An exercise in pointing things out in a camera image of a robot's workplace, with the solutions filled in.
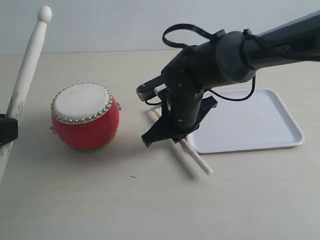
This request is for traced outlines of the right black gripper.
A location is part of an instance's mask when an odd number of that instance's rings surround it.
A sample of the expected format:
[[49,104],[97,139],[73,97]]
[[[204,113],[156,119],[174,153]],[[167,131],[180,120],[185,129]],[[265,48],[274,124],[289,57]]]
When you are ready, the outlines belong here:
[[192,78],[188,58],[195,46],[182,49],[161,71],[167,88],[167,114],[160,117],[141,138],[148,148],[153,143],[185,139],[199,128],[207,113],[218,104],[212,96],[203,98],[205,90]]

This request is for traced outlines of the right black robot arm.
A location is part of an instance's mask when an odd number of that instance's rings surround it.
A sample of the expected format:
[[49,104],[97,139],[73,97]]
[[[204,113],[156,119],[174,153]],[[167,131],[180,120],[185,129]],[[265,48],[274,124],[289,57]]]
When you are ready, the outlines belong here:
[[197,130],[209,111],[217,106],[216,87],[255,82],[262,68],[320,59],[320,13],[302,16],[255,35],[249,29],[209,33],[188,23],[170,26],[165,33],[189,30],[206,39],[199,45],[168,40],[179,53],[159,76],[139,85],[136,93],[146,104],[159,98],[160,118],[142,135],[146,146],[173,140],[178,142]]

